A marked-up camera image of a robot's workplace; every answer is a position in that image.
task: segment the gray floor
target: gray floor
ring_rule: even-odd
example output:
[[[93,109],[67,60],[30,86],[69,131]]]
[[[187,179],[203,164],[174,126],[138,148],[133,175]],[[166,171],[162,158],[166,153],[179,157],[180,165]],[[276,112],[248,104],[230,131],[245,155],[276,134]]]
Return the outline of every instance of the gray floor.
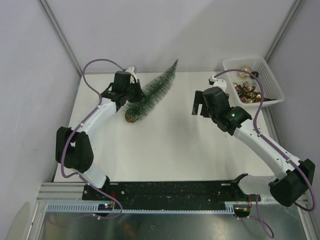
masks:
[[[261,205],[263,219],[277,240],[306,240],[296,207]],[[81,213],[52,213],[55,223],[69,221]],[[255,206],[251,216],[256,216]],[[254,219],[237,220],[218,214],[127,214],[113,220],[85,217],[67,226],[45,221],[40,240],[267,240]]]

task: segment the white wall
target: white wall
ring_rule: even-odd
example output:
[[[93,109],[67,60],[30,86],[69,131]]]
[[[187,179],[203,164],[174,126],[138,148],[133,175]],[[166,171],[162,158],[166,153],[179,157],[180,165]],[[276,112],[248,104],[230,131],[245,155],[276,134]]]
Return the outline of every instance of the white wall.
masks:
[[[21,239],[79,76],[36,0],[0,8],[0,239]]]
[[[110,58],[139,72],[222,69],[268,51],[294,0],[47,0],[79,64]],[[95,63],[90,72],[113,72]]]
[[[284,146],[316,166],[320,199],[320,1],[305,1],[269,65],[286,99],[272,107]],[[315,212],[320,223],[320,207]]]

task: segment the basket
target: basket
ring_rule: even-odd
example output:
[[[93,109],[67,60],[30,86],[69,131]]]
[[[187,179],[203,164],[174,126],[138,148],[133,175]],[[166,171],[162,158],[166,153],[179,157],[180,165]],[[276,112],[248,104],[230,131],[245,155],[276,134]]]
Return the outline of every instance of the basket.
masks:
[[[262,84],[264,97],[268,99],[274,99],[270,101],[264,101],[262,105],[263,107],[283,102],[285,100],[285,94],[282,91],[276,77],[272,73],[267,62],[262,57],[249,56],[227,58],[222,61],[222,65],[225,70],[241,69],[243,66],[250,66],[252,71],[256,71],[259,73],[258,79]],[[234,99],[236,100],[236,105],[241,107],[259,106],[260,102],[244,103],[240,100],[236,88],[234,87],[234,83],[243,85],[245,82],[249,82],[251,86],[255,86],[256,92],[261,91],[258,83],[254,79],[251,79],[250,77],[241,78],[238,74],[239,72],[237,71],[227,72],[225,74],[227,83],[229,85],[228,88],[232,89],[232,93],[235,96]]]

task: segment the miniature christmas tree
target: miniature christmas tree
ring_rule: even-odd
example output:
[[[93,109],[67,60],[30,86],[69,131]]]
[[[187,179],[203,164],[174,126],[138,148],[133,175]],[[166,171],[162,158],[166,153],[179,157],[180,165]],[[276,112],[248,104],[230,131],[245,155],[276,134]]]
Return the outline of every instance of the miniature christmas tree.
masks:
[[[151,82],[146,84],[143,88],[144,98],[140,102],[131,103],[127,105],[125,112],[125,119],[129,123],[134,123],[145,118],[155,106],[164,98],[169,92],[176,76],[178,60],[169,67],[164,73],[157,76]]]

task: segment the white table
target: white table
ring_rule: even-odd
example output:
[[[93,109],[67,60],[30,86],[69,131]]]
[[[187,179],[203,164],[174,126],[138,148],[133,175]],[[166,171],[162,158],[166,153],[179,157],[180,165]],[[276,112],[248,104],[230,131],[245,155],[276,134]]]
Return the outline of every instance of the white table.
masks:
[[[126,122],[126,108],[122,107],[91,140],[94,162],[112,182],[230,180],[242,173],[273,175],[244,143],[200,116],[201,109],[198,116],[191,115],[195,91],[209,88],[208,79],[215,73],[176,73],[169,93],[140,122]],[[144,85],[159,74],[138,73],[137,77]],[[87,80],[101,93],[114,80],[114,74],[89,74]],[[98,96],[82,79],[69,126],[77,125],[97,103]],[[246,110],[253,117],[257,108]],[[262,113],[257,123],[267,134]],[[81,180],[77,176],[64,179],[59,165],[54,182]]]

